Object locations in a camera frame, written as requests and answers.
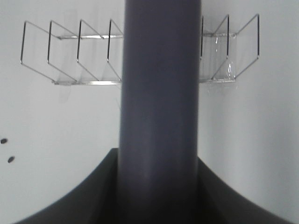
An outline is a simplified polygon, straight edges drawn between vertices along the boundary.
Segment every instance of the dark curved base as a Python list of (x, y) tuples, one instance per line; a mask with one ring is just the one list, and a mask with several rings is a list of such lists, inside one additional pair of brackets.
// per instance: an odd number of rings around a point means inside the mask
[[(117, 152), (117, 149), (112, 149), (103, 162), (69, 194), (16, 224), (123, 223), (117, 220), (115, 213)], [(197, 214), (195, 223), (290, 224), (235, 192), (200, 159), (198, 174), (198, 206), (195, 210)]]

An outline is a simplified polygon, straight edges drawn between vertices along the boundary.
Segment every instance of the metal wire frame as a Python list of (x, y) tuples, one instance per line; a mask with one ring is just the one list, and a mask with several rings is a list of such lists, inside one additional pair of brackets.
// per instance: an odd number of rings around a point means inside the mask
[[(223, 22), (225, 21), (225, 19), (228, 19), (228, 29), (226, 33), (220, 33), (217, 34), (217, 31), (219, 30), (219, 28), (221, 27), (221, 25), (223, 24)], [(260, 15), (256, 14), (254, 15), (238, 32), (236, 33), (230, 33), (229, 32), (229, 15), (227, 15), (223, 21), (221, 22), (221, 24), (218, 26), (218, 28), (216, 29), (216, 31), (214, 31), (213, 33), (208, 33), (208, 32), (204, 32), (204, 17), (202, 17), (202, 26), (201, 26), (201, 32), (202, 32), (202, 36), (201, 36), (201, 51), (200, 51), (200, 59), (202, 59), (203, 56), (203, 37), (218, 37), (218, 36), (226, 36), (227, 37), (227, 59), (229, 57), (229, 38), (235, 38), (236, 36), (238, 36), (254, 19), (256, 18), (256, 31), (257, 31), (257, 37), (256, 37), (256, 42), (257, 42), (257, 49), (256, 49), (256, 58), (249, 64), (247, 65), (244, 69), (241, 70), (241, 72), (239, 72), (237, 75), (234, 76), (234, 79), (229, 79), (229, 78), (224, 78), (224, 79), (215, 79), (216, 74), (219, 72), (219, 70), (221, 69), (221, 67), (224, 65), (224, 63), (226, 62), (226, 60), (220, 65), (220, 67), (218, 68), (218, 70), (214, 73), (214, 75), (212, 76), (211, 79), (202, 79), (199, 82), (200, 83), (232, 83), (235, 82), (236, 79), (243, 73), (245, 72), (250, 66), (252, 66), (260, 57)]]
[(29, 65), (26, 65), (26, 64), (24, 63), (24, 61), (23, 61), (24, 45), (25, 45), (26, 27), (27, 27), (27, 24), (30, 24), (30, 25), (34, 26), (35, 28), (38, 28), (39, 30), (41, 30), (41, 31), (43, 31), (43, 32), (45, 32), (45, 33), (47, 33), (47, 34), (49, 33), (47, 30), (45, 30), (45, 29), (43, 29), (43, 28), (40, 28), (39, 26), (37, 26), (37, 25), (34, 24), (34, 23), (31, 23), (31, 22), (29, 22), (29, 21), (25, 21), (25, 22), (24, 22), (23, 39), (22, 39), (22, 48), (21, 48), (21, 59), (20, 59), (21, 65), (25, 66), (26, 68), (31, 69), (32, 71), (34, 71), (34, 72), (36, 72), (36, 73), (42, 75), (43, 77), (45, 77), (45, 78), (51, 80), (53, 83), (56, 84), (56, 81), (55, 81), (53, 78), (50, 78), (49, 76), (45, 75), (44, 73), (42, 73), (42, 72), (40, 72), (40, 71), (38, 71), (38, 70), (32, 68), (32, 67), (29, 66)]
[[(88, 27), (90, 27), (95, 33), (96, 35), (81, 35), (81, 28), (82, 28), (82, 23), (85, 23)], [(111, 25), (112, 23), (117, 27), (117, 29), (120, 31), (120, 35), (113, 35), (111, 34)], [(23, 56), (24, 56), (24, 45), (25, 45), (25, 39), (26, 39), (26, 26), (27, 24), (30, 24), (32, 26), (34, 26), (35, 28), (38, 28), (39, 30), (47, 33), (49, 35), (49, 41), (48, 41), (48, 53), (47, 53), (47, 63), (48, 65), (50, 65), (51, 67), (55, 68), (56, 70), (60, 71), (61, 73), (63, 73), (64, 75), (66, 75), (67, 77), (69, 77), (72, 81), (56, 81), (53, 78), (50, 78), (49, 76), (47, 76), (46, 74), (32, 68), (31, 66), (27, 65), (24, 63), (23, 60)], [(52, 26), (53, 24), (63, 28), (64, 30), (66, 30), (67, 32), (69, 32), (71, 35), (54, 35), (52, 33)], [(50, 49), (51, 49), (51, 38), (54, 37), (58, 40), (78, 40), (78, 49), (77, 49), (77, 63), (83, 68), (85, 69), (93, 78), (96, 79), (96, 81), (77, 81), (75, 78), (73, 78), (72, 76), (68, 75), (66, 72), (62, 71), (61, 69), (59, 69), (58, 67), (56, 67), (55, 65), (53, 65), (50, 62)], [(92, 28), (87, 22), (85, 22), (84, 20), (80, 20), (80, 25), (79, 25), (79, 35), (76, 35), (75, 33), (71, 32), (69, 29), (67, 29), (66, 27), (60, 25), (59, 23), (55, 22), (55, 21), (50, 21), (50, 28), (49, 28), (49, 32), (41, 27), (39, 27), (38, 25), (31, 23), (29, 21), (25, 21), (24, 22), (24, 29), (23, 29), (23, 39), (22, 39), (22, 46), (21, 46), (21, 65), (31, 69), (32, 71), (42, 75), (43, 77), (51, 80), (54, 84), (56, 85), (119, 85), (121, 84), (121, 78), (119, 77), (119, 75), (116, 73), (115, 69), (113, 68), (113, 66), (111, 65), (111, 63), (109, 62), (109, 51), (110, 51), (110, 40), (111, 39), (119, 39), (119, 38), (123, 38), (123, 33), (120, 30), (120, 28), (116, 25), (116, 23), (113, 20), (110, 20), (109, 23), (109, 34), (108, 35), (101, 35), (99, 34), (94, 28)], [(103, 39), (103, 40), (108, 40), (108, 50), (107, 50), (107, 63), (109, 65), (109, 67), (112, 69), (112, 71), (116, 74), (116, 76), (119, 78), (119, 81), (100, 81), (98, 78), (96, 78), (82, 63), (80, 63), (79, 61), (79, 51), (80, 51), (80, 40), (87, 40), (87, 39)]]
[[(109, 67), (111, 68), (111, 70), (113, 71), (113, 73), (118, 77), (118, 79), (121, 81), (120, 76), (117, 74), (117, 72), (115, 71), (115, 69), (113, 68), (113, 66), (111, 65), (110, 61), (109, 61), (109, 52), (110, 52), (110, 40), (112, 38), (122, 38), (123, 37), (123, 33), (121, 31), (121, 29), (117, 26), (117, 24), (111, 19), (109, 22), (109, 34), (108, 35), (101, 35), (100, 33), (98, 33), (93, 27), (91, 27), (87, 22), (85, 22), (84, 20), (80, 20), (80, 25), (79, 25), (79, 36), (78, 36), (78, 50), (77, 50), (77, 63), (85, 70), (87, 71), (94, 79), (96, 79), (97, 81), (101, 82), (94, 74), (92, 74), (82, 63), (80, 63), (79, 61), (79, 53), (80, 53), (80, 40), (82, 39), (82, 35), (81, 35), (81, 30), (82, 30), (82, 23), (85, 23), (90, 29), (92, 29), (97, 35), (88, 35), (88, 37), (91, 38), (86, 38), (85, 39), (108, 39), (108, 49), (107, 49), (107, 63), (109, 65)], [(121, 33), (121, 35), (111, 35), (111, 27), (112, 27), (112, 23), (116, 26), (116, 28), (119, 30), (119, 32)]]
[[(257, 53), (256, 53), (256, 58), (248, 65), (246, 66), (244, 69), (241, 70), (241, 72), (239, 72), (234, 79), (229, 79), (229, 78), (224, 78), (224, 79), (215, 79), (216, 74), (219, 72), (220, 68), (224, 65), (225, 61), (228, 59), (229, 57), (229, 38), (235, 38), (236, 36), (238, 36), (254, 19), (256, 18), (257, 21)], [(227, 31), (226, 33), (217, 33), (218, 30), (220, 29), (220, 27), (223, 25), (223, 23), (225, 22), (225, 20), (227, 19), (228, 24), (227, 24)], [(61, 28), (65, 29), (66, 31), (68, 31), (69, 33), (71, 33), (71, 35), (61, 35), (61, 36), (57, 36), (57, 35), (53, 35), (52, 34), (52, 24), (55, 23), (56, 25), (60, 26)], [(81, 35), (81, 28), (82, 28), (82, 23), (85, 23), (87, 26), (89, 26), (95, 33), (96, 35)], [(54, 67), (55, 69), (57, 69), (58, 71), (62, 72), (63, 74), (65, 74), (66, 76), (68, 76), (69, 78), (71, 78), (73, 81), (55, 81), (54, 79), (50, 78), (49, 76), (45, 75), (44, 73), (32, 68), (29, 65), (26, 65), (23, 61), (23, 55), (24, 55), (24, 44), (25, 44), (25, 39), (26, 39), (26, 26), (27, 24), (30, 24), (36, 28), (38, 28), (39, 30), (49, 34), (49, 43), (48, 43), (48, 57), (47, 57), (47, 62), (49, 65), (51, 65), (52, 67)], [(116, 26), (116, 28), (119, 30), (119, 32), (121, 34), (119, 35), (112, 35), (111, 34), (111, 28), (112, 28), (112, 24), (114, 24)], [(236, 33), (230, 33), (229, 32), (229, 15), (227, 15), (222, 22), (220, 23), (220, 25), (217, 27), (217, 29), (213, 32), (213, 33), (208, 33), (208, 32), (204, 32), (204, 18), (202, 17), (202, 27), (201, 27), (201, 50), (200, 50), (200, 59), (202, 59), (203, 57), (203, 37), (227, 37), (227, 58), (226, 60), (220, 65), (220, 67), (218, 68), (218, 70), (214, 73), (214, 75), (212, 76), (212, 78), (209, 79), (202, 79), (199, 82), (200, 83), (232, 83), (235, 82), (237, 77), (239, 77), (243, 72), (245, 72), (251, 65), (253, 65), (260, 57), (260, 15), (256, 14), (254, 17), (252, 17), (238, 32)], [(65, 72), (63, 72), (62, 70), (60, 70), (59, 68), (57, 68), (56, 66), (54, 66), (53, 64), (50, 63), (50, 43), (51, 43), (51, 38), (57, 38), (59, 40), (76, 40), (78, 39), (78, 51), (77, 51), (77, 62), (78, 64), (85, 69), (90, 75), (92, 75), (93, 78), (96, 79), (96, 81), (77, 81), (76, 79), (74, 79), (73, 77), (69, 76), (68, 74), (66, 74)], [(33, 24), (29, 21), (25, 21), (24, 22), (24, 30), (23, 30), (23, 39), (22, 39), (22, 47), (21, 47), (21, 64), (29, 69), (31, 69), (32, 71), (42, 75), (43, 77), (51, 80), (54, 84), (56, 85), (120, 85), (121, 84), (121, 78), (119, 77), (119, 75), (117, 74), (117, 72), (115, 71), (115, 69), (113, 68), (113, 66), (111, 65), (110, 61), (109, 61), (109, 53), (110, 53), (110, 44), (111, 44), (111, 39), (114, 38), (123, 38), (123, 33), (120, 30), (120, 28), (117, 26), (117, 24), (113, 21), (110, 20), (109, 23), (109, 34), (108, 35), (101, 35), (99, 34), (95, 29), (93, 29), (88, 23), (86, 23), (84, 20), (80, 20), (80, 26), (79, 26), (79, 35), (76, 35), (75, 33), (71, 32), (70, 30), (68, 30), (67, 28), (61, 26), (60, 24), (51, 21), (50, 22), (50, 31), (46, 31), (45, 29), (37, 26), (36, 24)], [(98, 78), (96, 78), (92, 73), (90, 73), (88, 71), (87, 68), (85, 68), (80, 62), (79, 62), (79, 51), (80, 51), (80, 41), (84, 40), (84, 39), (108, 39), (108, 49), (107, 49), (107, 63), (110, 66), (110, 68), (112, 69), (112, 71), (115, 73), (115, 75), (119, 78), (119, 81), (99, 81)]]
[(237, 79), (244, 71), (246, 71), (251, 65), (253, 65), (260, 57), (260, 14), (256, 14), (254, 17), (249, 20), (237, 33), (236, 35), (239, 35), (254, 19), (256, 18), (256, 42), (257, 42), (257, 49), (256, 49), (256, 58), (248, 65), (246, 66), (239, 74), (235, 76), (235, 79)]
[(51, 20), (50, 21), (50, 30), (49, 30), (49, 42), (48, 42), (48, 56), (47, 56), (47, 63), (52, 66), (54, 69), (60, 71), (61, 73), (63, 73), (64, 75), (66, 75), (67, 77), (69, 77), (70, 79), (74, 80), (75, 82), (78, 82), (75, 78), (73, 78), (72, 76), (68, 75), (66, 72), (62, 71), (60, 68), (56, 67), (55, 65), (53, 65), (51, 62), (50, 62), (50, 50), (51, 50), (51, 37), (52, 37), (52, 24), (56, 24), (57, 26), (61, 27), (62, 29), (66, 30), (67, 32), (73, 34), (73, 35), (76, 35), (75, 33), (71, 32), (69, 29), (65, 28), (64, 26), (60, 25), (59, 23)]
[[(218, 30), (220, 29), (220, 27), (223, 25), (223, 23), (225, 22), (225, 20), (227, 20), (227, 31), (225, 34), (218, 34)], [(203, 57), (203, 37), (217, 37), (217, 36), (226, 36), (227, 37), (227, 45), (226, 45), (226, 59), (221, 63), (221, 65), (219, 66), (219, 68), (216, 70), (216, 72), (213, 74), (213, 76), (210, 78), (211, 80), (215, 79), (215, 76), (218, 74), (218, 72), (220, 71), (220, 69), (222, 68), (222, 66), (224, 65), (224, 63), (227, 61), (228, 56), (229, 56), (229, 15), (227, 14), (224, 19), (221, 21), (221, 23), (219, 24), (219, 26), (217, 27), (217, 29), (212, 32), (212, 33), (208, 33), (208, 32), (204, 32), (204, 17), (202, 17), (201, 20), (201, 49), (200, 49), (200, 60), (202, 60)], [(200, 80), (200, 83), (207, 83), (209, 79), (205, 79), (205, 80)]]

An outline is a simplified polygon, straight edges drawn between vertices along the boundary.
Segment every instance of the screw hole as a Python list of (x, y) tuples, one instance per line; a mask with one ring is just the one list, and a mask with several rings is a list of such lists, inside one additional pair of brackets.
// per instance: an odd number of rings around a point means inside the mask
[(8, 162), (8, 163), (11, 163), (12, 161), (14, 161), (14, 158), (15, 158), (14, 156), (11, 156), (11, 157), (8, 159), (7, 162)]
[(8, 142), (8, 139), (1, 139), (1, 144), (5, 144)]

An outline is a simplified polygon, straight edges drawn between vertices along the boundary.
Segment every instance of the white wall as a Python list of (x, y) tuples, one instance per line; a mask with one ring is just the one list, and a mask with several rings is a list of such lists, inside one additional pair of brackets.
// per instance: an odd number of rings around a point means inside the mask
[[(199, 110), (199, 157), (246, 198), (294, 223), (299, 223), (298, 11), (297, 0), (203, 0), (203, 15), (221, 21), (230, 14), (232, 31), (259, 13), (261, 56), (235, 84), (201, 84)], [(248, 54), (240, 48), (239, 58)]]
[[(77, 33), (82, 18), (108, 32), (110, 18), (123, 27), (123, 12), (122, 0), (0, 0), (0, 138), (9, 140), (0, 145), (1, 224), (23, 219), (55, 202), (87, 177), (111, 148), (118, 147), (120, 89), (54, 86), (21, 66), (24, 21), (48, 30), (54, 19)], [(31, 45), (30, 36), (36, 45)], [(28, 26), (27, 40), (24, 59), (29, 64), (40, 57), (44, 64), (39, 68), (45, 69), (47, 35)], [(77, 66), (76, 43), (70, 44), (75, 47), (71, 52), (71, 46), (53, 42), (53, 53), (64, 50), (61, 58), (66, 70), (71, 68), (70, 52)], [(89, 53), (102, 52), (105, 63), (107, 46), (99, 45)], [(15, 161), (8, 164), (12, 155)]]
[[(54, 86), (22, 67), (24, 20), (47, 29), (54, 19), (77, 31), (82, 18), (106, 31), (110, 18), (123, 27), (123, 11), (123, 0), (0, 1), (0, 138), (9, 139), (0, 146), (1, 224), (53, 203), (118, 146), (120, 90)], [(299, 222), (298, 11), (297, 0), (203, 0), (205, 16), (219, 21), (229, 13), (236, 30), (260, 13), (261, 57), (235, 84), (201, 84), (199, 109), (200, 158), (249, 200), (295, 223)], [(36, 42), (32, 52), (27, 51), (34, 61), (45, 56), (42, 46), (47, 40), (38, 36), (33, 33), (28, 39)], [(65, 69), (72, 68), (68, 55), (75, 57), (71, 48), (75, 45), (53, 46), (62, 53)], [(106, 50), (99, 45), (100, 52)], [(74, 72), (82, 75), (80, 69)], [(8, 164), (11, 155), (16, 159)]]

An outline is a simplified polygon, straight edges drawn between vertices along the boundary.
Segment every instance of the wire dish rack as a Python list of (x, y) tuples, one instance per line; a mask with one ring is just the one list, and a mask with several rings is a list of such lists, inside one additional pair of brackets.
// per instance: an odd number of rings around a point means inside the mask
[[(219, 73), (220, 69), (222, 66), (225, 64), (225, 62), (229, 59), (229, 47), (230, 47), (230, 39), (236, 38), (250, 23), (252, 23), (254, 20), (256, 20), (256, 30), (257, 30), (257, 37), (256, 37), (256, 42), (257, 42), (257, 49), (256, 49), (256, 58), (245, 68), (243, 68), (238, 74), (234, 75), (233, 77), (227, 77), (227, 78), (216, 78), (216, 75)], [(223, 60), (223, 62), (220, 64), (216, 72), (211, 75), (209, 78), (205, 79), (199, 79), (199, 83), (233, 83), (236, 81), (236, 79), (244, 72), (246, 71), (250, 66), (252, 66), (260, 56), (260, 46), (259, 46), (259, 41), (260, 41), (260, 26), (259, 26), (259, 14), (256, 14), (254, 17), (252, 17), (239, 31), (231, 33), (230, 32), (230, 20), (229, 20), (229, 15), (225, 16), (225, 18), (222, 20), (222, 22), (219, 24), (217, 29), (214, 32), (208, 32), (204, 30), (204, 17), (201, 18), (201, 40), (200, 41), (200, 60), (202, 61), (204, 55), (203, 55), (203, 48), (204, 48), (204, 38), (215, 38), (215, 37), (224, 37), (226, 38), (226, 59)], [(95, 34), (93, 35), (82, 35), (82, 25), (88, 26)], [(220, 32), (220, 27), (223, 26), (223, 24), (226, 24), (226, 31), (225, 32)], [(31, 25), (32, 27), (39, 29), (49, 35), (49, 40), (48, 40), (48, 53), (47, 53), (47, 64), (51, 66), (52, 68), (56, 69), (59, 71), (61, 74), (64, 76), (68, 77), (70, 81), (57, 81), (51, 78), (48, 74), (45, 74), (44, 72), (41, 72), (40, 70), (37, 70), (33, 66), (30, 66), (26, 63), (24, 63), (24, 45), (25, 45), (25, 40), (26, 40), (26, 27), (28, 25)], [(65, 30), (65, 32), (69, 33), (68, 35), (54, 35), (52, 33), (52, 27), (53, 26), (58, 26)], [(119, 34), (112, 34), (111, 30), (112, 27), (114, 27)], [(68, 74), (67, 72), (63, 71), (63, 69), (55, 66), (52, 63), (51, 57), (50, 57), (50, 52), (51, 52), (51, 40), (55, 38), (56, 40), (59, 41), (65, 41), (65, 40), (77, 40), (78, 42), (78, 47), (77, 47), (77, 63), (78, 65), (87, 72), (90, 76), (89, 81), (80, 81), (76, 79), (74, 76), (71, 74)], [(110, 67), (110, 69), (113, 71), (115, 78), (117, 79), (116, 81), (103, 81), (99, 80), (95, 74), (93, 74), (88, 67), (83, 65), (83, 63), (80, 60), (80, 49), (82, 48), (81, 42), (84, 40), (90, 40), (90, 39), (95, 39), (99, 41), (107, 41), (107, 64)], [(25, 21), (24, 22), (24, 29), (23, 29), (23, 38), (22, 38), (22, 47), (21, 47), (21, 65), (24, 67), (40, 74), (41, 76), (47, 78), (50, 80), (53, 84), (55, 85), (120, 85), (121, 84), (121, 77), (120, 75), (116, 72), (114, 69), (113, 65), (109, 61), (109, 55), (110, 55), (110, 46), (111, 46), (111, 39), (123, 39), (123, 32), (119, 28), (119, 26), (112, 20), (110, 19), (109, 22), (109, 32), (108, 34), (100, 34), (96, 29), (94, 29), (92, 26), (90, 26), (85, 20), (81, 19), (79, 22), (79, 32), (78, 34), (73, 33), (70, 31), (68, 28), (62, 26), (61, 24), (55, 22), (55, 21), (50, 21), (50, 27), (49, 30), (45, 30), (41, 28), (40, 26), (29, 22)]]

